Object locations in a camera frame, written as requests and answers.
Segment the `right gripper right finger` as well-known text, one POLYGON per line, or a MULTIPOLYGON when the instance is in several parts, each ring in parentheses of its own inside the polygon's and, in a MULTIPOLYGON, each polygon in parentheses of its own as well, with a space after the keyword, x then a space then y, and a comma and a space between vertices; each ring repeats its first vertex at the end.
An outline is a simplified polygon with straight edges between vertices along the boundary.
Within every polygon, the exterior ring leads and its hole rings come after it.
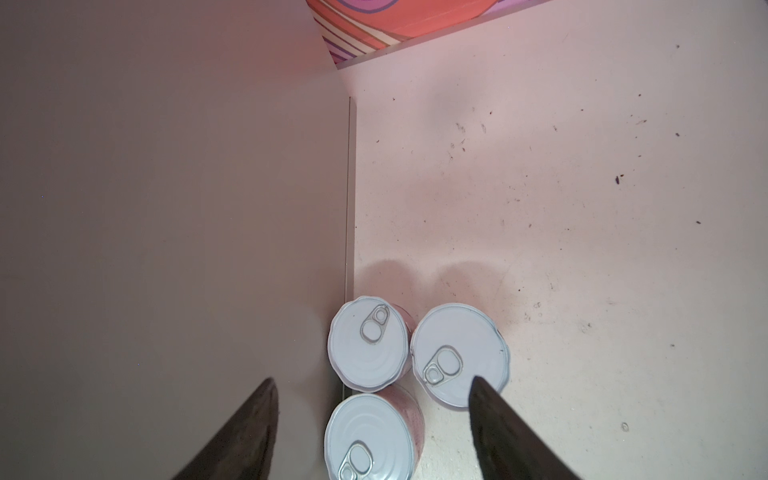
POLYGON ((579 479, 480 376, 473 378, 468 411, 473 444, 485 479, 579 479))

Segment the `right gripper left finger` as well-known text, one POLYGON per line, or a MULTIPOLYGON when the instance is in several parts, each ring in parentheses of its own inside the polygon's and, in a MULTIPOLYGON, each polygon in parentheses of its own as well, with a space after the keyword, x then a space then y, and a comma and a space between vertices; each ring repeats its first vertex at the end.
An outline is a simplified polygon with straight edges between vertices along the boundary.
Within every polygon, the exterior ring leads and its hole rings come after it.
POLYGON ((268 478, 278 419, 278 389, 275 380, 267 378, 173 479, 268 478))

